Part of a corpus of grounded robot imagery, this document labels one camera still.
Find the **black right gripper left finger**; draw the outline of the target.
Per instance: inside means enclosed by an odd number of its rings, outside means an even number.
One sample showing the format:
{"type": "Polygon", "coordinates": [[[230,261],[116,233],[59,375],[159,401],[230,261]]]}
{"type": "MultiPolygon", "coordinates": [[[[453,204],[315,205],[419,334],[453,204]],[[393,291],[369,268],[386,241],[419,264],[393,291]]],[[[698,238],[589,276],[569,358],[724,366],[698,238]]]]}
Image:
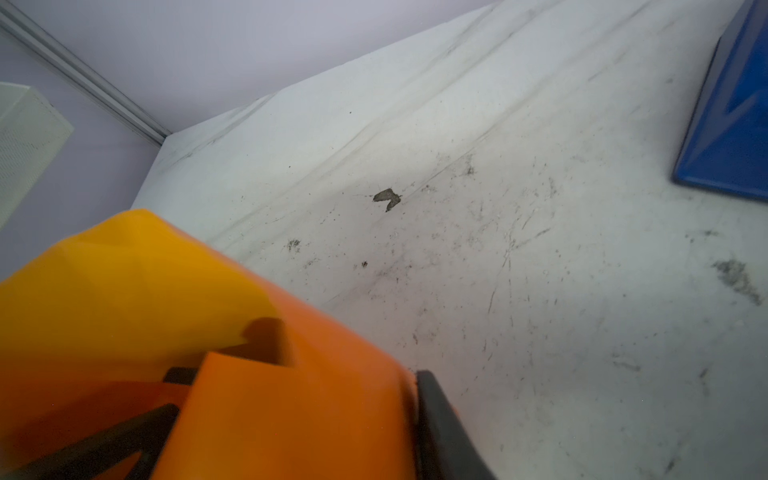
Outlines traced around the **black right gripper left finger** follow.
{"type": "Polygon", "coordinates": [[[163,405],[30,462],[2,477],[93,479],[137,453],[139,458],[125,477],[148,479],[179,412],[179,407],[174,404],[163,405]]]}

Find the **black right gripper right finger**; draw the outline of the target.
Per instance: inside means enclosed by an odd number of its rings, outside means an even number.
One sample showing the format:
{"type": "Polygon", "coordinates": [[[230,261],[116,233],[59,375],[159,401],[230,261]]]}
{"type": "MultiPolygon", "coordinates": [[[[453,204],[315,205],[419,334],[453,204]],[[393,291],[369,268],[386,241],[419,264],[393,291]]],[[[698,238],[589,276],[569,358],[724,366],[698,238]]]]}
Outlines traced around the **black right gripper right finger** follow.
{"type": "Polygon", "coordinates": [[[416,373],[418,479],[495,479],[477,452],[435,375],[416,373]]]}

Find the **orange wrapping paper sheet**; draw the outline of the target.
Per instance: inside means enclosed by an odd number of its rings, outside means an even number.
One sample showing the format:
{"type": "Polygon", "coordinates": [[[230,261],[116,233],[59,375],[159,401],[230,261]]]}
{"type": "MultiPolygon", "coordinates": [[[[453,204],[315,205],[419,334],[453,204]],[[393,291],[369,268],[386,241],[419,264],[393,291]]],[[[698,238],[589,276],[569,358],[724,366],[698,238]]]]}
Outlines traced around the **orange wrapping paper sheet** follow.
{"type": "Polygon", "coordinates": [[[418,479],[416,373],[148,211],[2,282],[2,476],[166,404],[148,479],[418,479]]]}

